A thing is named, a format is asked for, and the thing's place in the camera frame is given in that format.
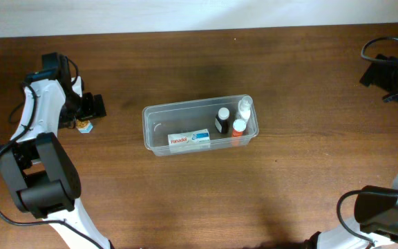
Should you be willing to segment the small gold lid jar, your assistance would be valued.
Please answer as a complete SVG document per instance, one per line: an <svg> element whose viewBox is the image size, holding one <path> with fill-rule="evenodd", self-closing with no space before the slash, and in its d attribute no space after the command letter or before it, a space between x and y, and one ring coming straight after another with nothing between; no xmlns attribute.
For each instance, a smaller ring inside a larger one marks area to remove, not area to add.
<svg viewBox="0 0 398 249"><path fill-rule="evenodd" d="M75 126L80 133L90 133L91 130L93 129L93 125L89 120L86 121L77 120Z"/></svg>

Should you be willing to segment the white Panadol box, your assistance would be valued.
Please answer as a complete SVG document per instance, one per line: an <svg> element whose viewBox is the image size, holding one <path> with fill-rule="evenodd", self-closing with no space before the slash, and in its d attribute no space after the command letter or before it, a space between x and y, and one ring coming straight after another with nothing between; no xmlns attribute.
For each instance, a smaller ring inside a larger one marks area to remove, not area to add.
<svg viewBox="0 0 398 249"><path fill-rule="evenodd" d="M207 129L186 133L174 133L167 136L171 153L195 151L210 148L210 134Z"/></svg>

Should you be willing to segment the dark bottle white cap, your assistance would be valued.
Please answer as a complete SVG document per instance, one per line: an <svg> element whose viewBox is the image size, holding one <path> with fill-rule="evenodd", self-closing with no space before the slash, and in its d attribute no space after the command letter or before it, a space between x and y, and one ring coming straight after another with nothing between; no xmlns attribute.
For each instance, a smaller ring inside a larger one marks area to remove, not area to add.
<svg viewBox="0 0 398 249"><path fill-rule="evenodd" d="M218 110L215 119L215 127L221 134L226 134L229 130L229 109L222 107Z"/></svg>

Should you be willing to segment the orange tube white cap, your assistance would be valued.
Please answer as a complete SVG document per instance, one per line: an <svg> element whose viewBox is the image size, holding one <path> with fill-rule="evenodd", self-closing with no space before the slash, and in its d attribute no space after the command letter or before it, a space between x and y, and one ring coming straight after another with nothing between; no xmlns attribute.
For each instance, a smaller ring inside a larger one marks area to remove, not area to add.
<svg viewBox="0 0 398 249"><path fill-rule="evenodd" d="M232 137L240 137L243 135L245 129L247 127L247 123L243 119L234 120L232 125Z"/></svg>

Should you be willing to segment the white spray bottle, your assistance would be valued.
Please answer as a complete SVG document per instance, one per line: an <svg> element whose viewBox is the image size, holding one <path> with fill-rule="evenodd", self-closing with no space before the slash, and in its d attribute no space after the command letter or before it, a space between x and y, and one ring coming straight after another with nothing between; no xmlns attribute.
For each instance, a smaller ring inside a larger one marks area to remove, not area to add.
<svg viewBox="0 0 398 249"><path fill-rule="evenodd" d="M236 119L241 119L244 122L248 123L251 114L252 114L252 104L253 100L249 96L243 97L239 102L238 102L238 108L236 112Z"/></svg>

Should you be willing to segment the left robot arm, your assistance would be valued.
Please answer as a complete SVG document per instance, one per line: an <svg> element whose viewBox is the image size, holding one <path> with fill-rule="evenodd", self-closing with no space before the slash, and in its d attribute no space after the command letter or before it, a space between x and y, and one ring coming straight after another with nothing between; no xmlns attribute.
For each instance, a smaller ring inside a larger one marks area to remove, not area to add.
<svg viewBox="0 0 398 249"><path fill-rule="evenodd" d="M0 146L0 174L19 211L31 222L10 225L51 226L69 248L112 248L95 227L82 201L79 174L58 141L61 128L74 128L106 116L100 95L85 92L78 67L61 53L45 54L40 71L28 74L21 86L25 94L19 125L11 139Z"/></svg>

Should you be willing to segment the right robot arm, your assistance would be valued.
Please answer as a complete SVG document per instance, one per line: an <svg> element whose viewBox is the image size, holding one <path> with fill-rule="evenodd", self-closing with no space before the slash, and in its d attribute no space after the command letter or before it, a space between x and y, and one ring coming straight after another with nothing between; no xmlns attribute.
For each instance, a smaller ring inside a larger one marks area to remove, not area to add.
<svg viewBox="0 0 398 249"><path fill-rule="evenodd" d="M367 48L377 42L372 39L361 49L361 58L370 65L360 83L385 90L383 102L398 103L398 58L367 56ZM336 214L338 227L316 232L299 247L381 248L398 243L398 174L390 188L367 185L343 194L337 201Z"/></svg>

